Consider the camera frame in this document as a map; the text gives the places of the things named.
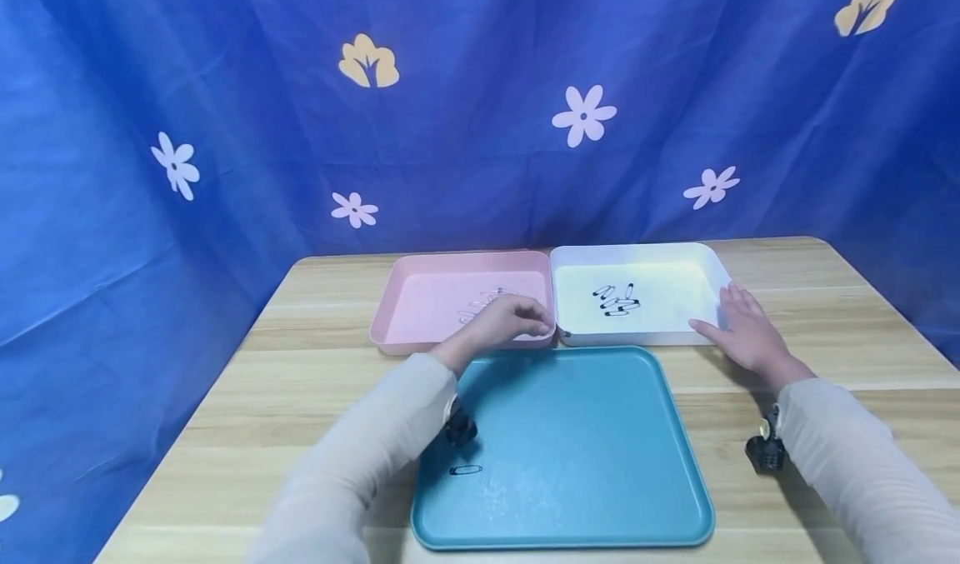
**pink tray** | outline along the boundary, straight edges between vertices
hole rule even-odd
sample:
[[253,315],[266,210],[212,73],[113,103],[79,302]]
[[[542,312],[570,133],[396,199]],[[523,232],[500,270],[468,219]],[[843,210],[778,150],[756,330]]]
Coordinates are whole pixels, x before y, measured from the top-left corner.
[[[429,350],[453,335],[498,293],[528,295],[556,316],[550,259],[536,251],[404,256],[390,271],[371,341],[391,356]],[[507,348],[539,348],[547,337],[518,337]]]

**sleeve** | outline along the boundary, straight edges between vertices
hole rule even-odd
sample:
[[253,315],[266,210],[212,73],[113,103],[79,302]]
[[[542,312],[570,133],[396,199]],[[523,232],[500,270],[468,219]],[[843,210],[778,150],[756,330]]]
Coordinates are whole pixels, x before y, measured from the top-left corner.
[[447,422],[457,380],[428,354],[391,370],[292,470],[254,541],[253,564],[366,564],[367,509]]
[[785,387],[777,434],[867,564],[960,562],[960,517],[850,392]]

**white tray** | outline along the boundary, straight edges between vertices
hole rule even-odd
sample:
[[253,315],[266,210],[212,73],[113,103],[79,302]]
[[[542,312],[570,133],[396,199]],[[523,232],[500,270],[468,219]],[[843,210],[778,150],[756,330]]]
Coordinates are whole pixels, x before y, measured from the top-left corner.
[[719,295],[730,275],[702,243],[558,247],[550,268],[568,345],[708,345],[688,320],[726,326]]

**teal tray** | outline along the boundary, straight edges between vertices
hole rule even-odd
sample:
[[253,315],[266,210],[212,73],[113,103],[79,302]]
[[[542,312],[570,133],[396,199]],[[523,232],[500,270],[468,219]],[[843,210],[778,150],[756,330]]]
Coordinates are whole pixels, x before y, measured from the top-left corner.
[[416,538],[434,551],[690,547],[714,513],[657,358],[639,347],[503,352],[460,400],[478,435],[421,458]]

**wooden table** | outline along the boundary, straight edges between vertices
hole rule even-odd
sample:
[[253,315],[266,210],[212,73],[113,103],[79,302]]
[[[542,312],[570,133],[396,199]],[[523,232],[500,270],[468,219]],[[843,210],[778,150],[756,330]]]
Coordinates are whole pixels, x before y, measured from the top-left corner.
[[[757,294],[797,356],[852,389],[902,449],[960,501],[960,375],[826,243],[710,243]],[[242,562],[288,469],[397,358],[367,338],[396,257],[298,262],[103,549],[98,564]],[[408,530],[412,471],[377,499],[375,564],[428,562],[857,562],[795,471],[758,477],[743,455],[758,405],[713,349],[657,348],[716,507],[696,551],[435,554]]]

